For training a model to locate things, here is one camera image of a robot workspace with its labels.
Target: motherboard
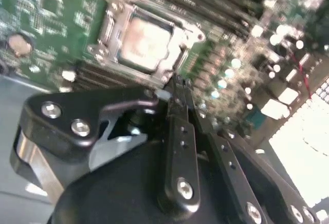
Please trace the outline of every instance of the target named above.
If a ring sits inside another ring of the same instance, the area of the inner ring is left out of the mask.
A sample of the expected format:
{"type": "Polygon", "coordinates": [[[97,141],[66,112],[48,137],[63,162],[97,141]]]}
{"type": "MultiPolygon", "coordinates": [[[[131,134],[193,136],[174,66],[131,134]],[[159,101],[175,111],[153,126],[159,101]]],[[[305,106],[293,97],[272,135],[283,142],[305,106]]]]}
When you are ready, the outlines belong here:
{"type": "Polygon", "coordinates": [[[329,50],[314,25],[328,2],[0,0],[1,74],[71,91],[67,82],[106,87],[107,74],[162,89],[178,73],[214,123],[255,109],[279,120],[299,95],[290,80],[329,50]]]}

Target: bolt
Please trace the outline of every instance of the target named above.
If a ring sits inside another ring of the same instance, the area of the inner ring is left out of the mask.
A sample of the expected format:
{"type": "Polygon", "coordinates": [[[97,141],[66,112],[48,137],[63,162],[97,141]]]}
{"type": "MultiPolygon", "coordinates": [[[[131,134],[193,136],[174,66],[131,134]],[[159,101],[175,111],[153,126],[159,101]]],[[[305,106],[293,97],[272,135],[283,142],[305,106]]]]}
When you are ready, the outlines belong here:
{"type": "Polygon", "coordinates": [[[85,121],[80,119],[76,119],[73,121],[71,125],[71,130],[80,137],[86,137],[90,133],[89,125],[85,121]]]}
{"type": "Polygon", "coordinates": [[[192,186],[183,178],[180,178],[177,182],[177,190],[183,198],[189,200],[193,197],[192,186]]]}
{"type": "Polygon", "coordinates": [[[60,107],[52,102],[46,102],[43,104],[41,107],[41,112],[51,119],[56,119],[62,114],[60,107]]]}
{"type": "Polygon", "coordinates": [[[299,210],[296,209],[296,207],[293,206],[293,205],[291,205],[290,207],[291,207],[291,210],[292,210],[292,212],[293,212],[293,215],[294,215],[294,217],[297,219],[297,221],[298,221],[299,223],[303,223],[304,219],[303,219],[302,214],[299,212],[299,210]]]}
{"type": "Polygon", "coordinates": [[[314,216],[310,213],[310,211],[307,209],[307,207],[303,207],[304,214],[306,217],[312,222],[315,223],[314,216]]]}
{"type": "Polygon", "coordinates": [[[262,223],[261,213],[251,202],[247,202],[247,212],[248,212],[248,215],[253,220],[253,222],[255,222],[256,224],[262,223]]]}

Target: cpu socket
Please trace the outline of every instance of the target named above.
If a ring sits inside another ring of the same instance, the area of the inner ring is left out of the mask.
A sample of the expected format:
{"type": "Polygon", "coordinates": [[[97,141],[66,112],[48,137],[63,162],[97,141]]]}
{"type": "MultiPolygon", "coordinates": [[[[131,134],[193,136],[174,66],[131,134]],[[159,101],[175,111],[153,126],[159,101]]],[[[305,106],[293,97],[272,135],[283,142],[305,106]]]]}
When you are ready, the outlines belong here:
{"type": "Polygon", "coordinates": [[[87,50],[125,76],[163,87],[203,32],[151,0],[106,0],[98,43],[87,50]]]}

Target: red wire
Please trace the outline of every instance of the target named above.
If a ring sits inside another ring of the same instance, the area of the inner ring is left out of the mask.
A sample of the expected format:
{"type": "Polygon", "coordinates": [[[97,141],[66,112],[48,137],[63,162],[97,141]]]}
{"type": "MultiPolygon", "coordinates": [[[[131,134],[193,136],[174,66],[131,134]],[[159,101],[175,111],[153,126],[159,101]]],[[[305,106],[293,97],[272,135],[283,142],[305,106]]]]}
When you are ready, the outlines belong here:
{"type": "Polygon", "coordinates": [[[303,79],[304,79],[304,84],[305,84],[305,87],[306,87],[307,92],[308,92],[308,98],[311,100],[311,99],[312,99],[312,95],[311,95],[311,92],[310,92],[310,87],[309,87],[309,83],[308,83],[308,78],[307,78],[306,75],[303,73],[303,66],[302,66],[302,64],[300,64],[299,61],[296,59],[294,53],[291,54],[291,57],[292,57],[292,59],[298,64],[299,73],[301,74],[301,76],[302,76],[303,79]]]}

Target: black mechanical claw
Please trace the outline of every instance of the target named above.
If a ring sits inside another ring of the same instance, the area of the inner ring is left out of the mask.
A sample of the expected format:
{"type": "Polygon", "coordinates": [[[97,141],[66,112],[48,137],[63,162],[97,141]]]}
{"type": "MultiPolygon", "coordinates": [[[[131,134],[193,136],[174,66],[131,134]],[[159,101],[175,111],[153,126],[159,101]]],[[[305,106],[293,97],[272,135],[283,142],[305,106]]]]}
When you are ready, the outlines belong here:
{"type": "Polygon", "coordinates": [[[56,204],[50,223],[320,223],[240,136],[215,133],[188,80],[174,76],[166,90],[165,105],[140,86],[26,101],[11,163],[56,204]],[[162,120],[156,138],[90,172],[101,122],[126,127],[127,112],[145,109],[162,120]]]}

